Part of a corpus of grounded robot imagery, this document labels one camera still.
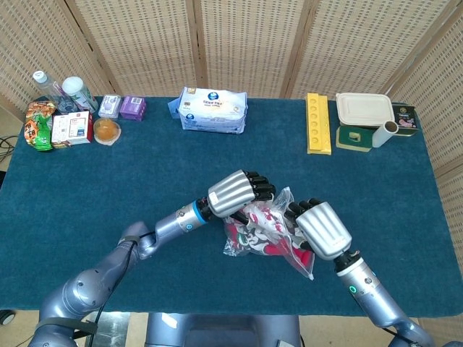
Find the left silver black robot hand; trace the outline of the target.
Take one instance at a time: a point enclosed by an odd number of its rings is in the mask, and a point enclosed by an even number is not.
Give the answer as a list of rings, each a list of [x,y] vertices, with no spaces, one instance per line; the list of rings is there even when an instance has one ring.
[[[255,171],[238,170],[208,189],[208,206],[218,218],[238,213],[252,202],[269,201],[276,188]]]

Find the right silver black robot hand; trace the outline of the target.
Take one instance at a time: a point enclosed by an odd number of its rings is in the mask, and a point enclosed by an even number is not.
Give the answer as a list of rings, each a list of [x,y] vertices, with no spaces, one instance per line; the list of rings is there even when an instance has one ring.
[[[352,236],[328,202],[315,198],[290,202],[284,215],[297,225],[321,259],[334,260],[349,250]]]

